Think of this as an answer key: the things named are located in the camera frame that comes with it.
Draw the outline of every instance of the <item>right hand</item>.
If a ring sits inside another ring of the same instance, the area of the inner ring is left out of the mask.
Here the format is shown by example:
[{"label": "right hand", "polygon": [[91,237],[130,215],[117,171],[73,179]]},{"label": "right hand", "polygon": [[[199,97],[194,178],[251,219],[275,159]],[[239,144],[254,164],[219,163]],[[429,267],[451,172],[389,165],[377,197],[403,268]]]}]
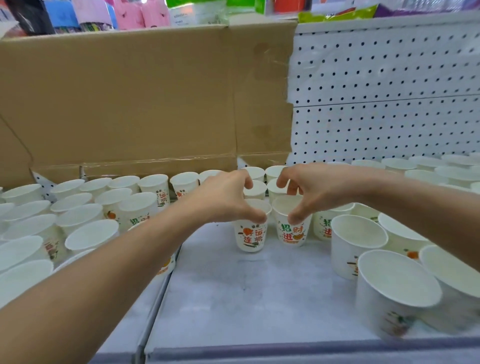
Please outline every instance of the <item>right hand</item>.
[{"label": "right hand", "polygon": [[369,167],[332,165],[325,163],[297,164],[282,170],[276,182],[287,194],[303,195],[299,205],[288,215],[288,221],[297,225],[317,211],[325,211],[351,202],[360,201],[378,178],[392,173]]}]

